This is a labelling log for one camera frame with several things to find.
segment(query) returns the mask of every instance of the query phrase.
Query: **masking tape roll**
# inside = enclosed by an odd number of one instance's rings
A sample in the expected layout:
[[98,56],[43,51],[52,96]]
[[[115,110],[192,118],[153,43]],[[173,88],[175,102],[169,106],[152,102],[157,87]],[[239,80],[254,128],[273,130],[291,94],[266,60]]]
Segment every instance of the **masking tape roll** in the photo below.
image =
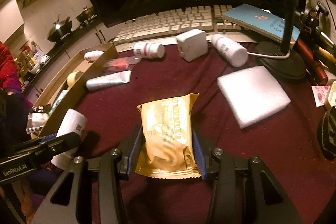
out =
[[75,71],[69,74],[67,78],[68,86],[71,88],[82,75],[83,75],[83,71]]

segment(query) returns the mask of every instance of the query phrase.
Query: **kitchen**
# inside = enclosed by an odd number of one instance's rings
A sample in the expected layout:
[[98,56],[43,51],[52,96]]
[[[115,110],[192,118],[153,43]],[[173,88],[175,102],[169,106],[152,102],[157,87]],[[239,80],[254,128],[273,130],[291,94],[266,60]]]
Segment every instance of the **kitchen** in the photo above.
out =
[[16,58],[22,92],[32,103],[75,54],[111,41],[123,28],[105,27],[91,7],[90,0],[0,0],[0,41]]

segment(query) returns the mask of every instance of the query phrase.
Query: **black lamp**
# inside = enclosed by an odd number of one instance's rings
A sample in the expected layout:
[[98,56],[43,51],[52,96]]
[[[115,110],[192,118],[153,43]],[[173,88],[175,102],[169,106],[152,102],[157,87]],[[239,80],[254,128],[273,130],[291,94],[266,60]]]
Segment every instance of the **black lamp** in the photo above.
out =
[[289,52],[297,5],[298,0],[286,0],[287,12],[281,45],[264,41],[256,47],[257,53],[263,55],[286,56],[289,54],[288,58],[285,59],[259,58],[263,66],[272,74],[287,81],[301,80],[306,75],[306,66],[301,56],[294,50]]

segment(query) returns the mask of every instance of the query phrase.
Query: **blue notebook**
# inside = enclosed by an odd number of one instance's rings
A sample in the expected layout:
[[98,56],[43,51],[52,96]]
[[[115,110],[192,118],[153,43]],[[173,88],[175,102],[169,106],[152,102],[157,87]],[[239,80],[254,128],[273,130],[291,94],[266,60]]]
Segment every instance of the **blue notebook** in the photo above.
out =
[[[224,19],[237,25],[251,29],[278,43],[282,42],[285,21],[254,6],[243,4],[223,13]],[[300,30],[293,27],[290,48],[292,49],[299,38]]]

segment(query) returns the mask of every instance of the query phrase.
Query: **white keyboard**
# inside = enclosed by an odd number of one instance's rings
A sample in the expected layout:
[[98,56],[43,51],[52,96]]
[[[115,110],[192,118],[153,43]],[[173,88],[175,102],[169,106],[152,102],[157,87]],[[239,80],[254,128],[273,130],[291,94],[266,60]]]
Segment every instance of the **white keyboard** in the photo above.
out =
[[231,5],[188,7],[159,12],[129,20],[113,40],[114,45],[156,37],[175,36],[191,29],[206,32],[240,30],[239,25],[224,20],[222,13],[231,10]]

